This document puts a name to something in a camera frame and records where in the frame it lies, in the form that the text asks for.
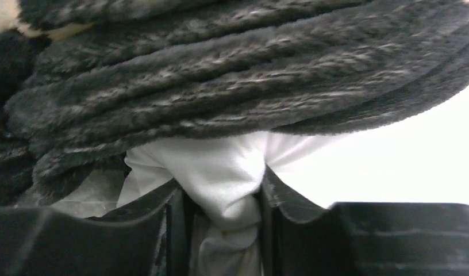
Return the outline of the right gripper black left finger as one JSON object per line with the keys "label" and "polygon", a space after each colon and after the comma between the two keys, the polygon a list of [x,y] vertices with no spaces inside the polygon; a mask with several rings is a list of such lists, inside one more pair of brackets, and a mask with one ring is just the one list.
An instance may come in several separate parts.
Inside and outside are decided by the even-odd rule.
{"label": "right gripper black left finger", "polygon": [[102,217],[0,207],[0,275],[187,275],[194,213],[173,180]]}

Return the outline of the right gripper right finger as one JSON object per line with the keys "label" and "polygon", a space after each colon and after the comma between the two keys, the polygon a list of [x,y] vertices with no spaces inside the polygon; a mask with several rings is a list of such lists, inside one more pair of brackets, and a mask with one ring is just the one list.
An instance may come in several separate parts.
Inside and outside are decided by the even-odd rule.
{"label": "right gripper right finger", "polygon": [[267,170],[265,275],[469,275],[469,205],[338,202],[322,208]]}

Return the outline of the white pillow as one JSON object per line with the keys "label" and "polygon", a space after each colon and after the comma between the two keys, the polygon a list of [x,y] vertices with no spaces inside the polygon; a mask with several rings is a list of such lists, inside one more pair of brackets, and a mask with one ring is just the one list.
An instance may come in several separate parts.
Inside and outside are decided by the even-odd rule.
{"label": "white pillow", "polygon": [[126,163],[127,177],[96,172],[56,207],[102,216],[176,179],[203,210],[191,275],[261,275],[255,193],[267,170],[324,208],[336,201],[469,204],[469,86],[425,113],[370,131],[163,139],[130,150]]}

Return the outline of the black floral pillowcase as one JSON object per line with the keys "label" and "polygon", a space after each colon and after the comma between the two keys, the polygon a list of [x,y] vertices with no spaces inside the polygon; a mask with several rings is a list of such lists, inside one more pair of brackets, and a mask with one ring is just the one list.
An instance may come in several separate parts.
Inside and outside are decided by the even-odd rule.
{"label": "black floral pillowcase", "polygon": [[469,84],[469,1],[0,1],[0,206],[159,138],[381,127]]}

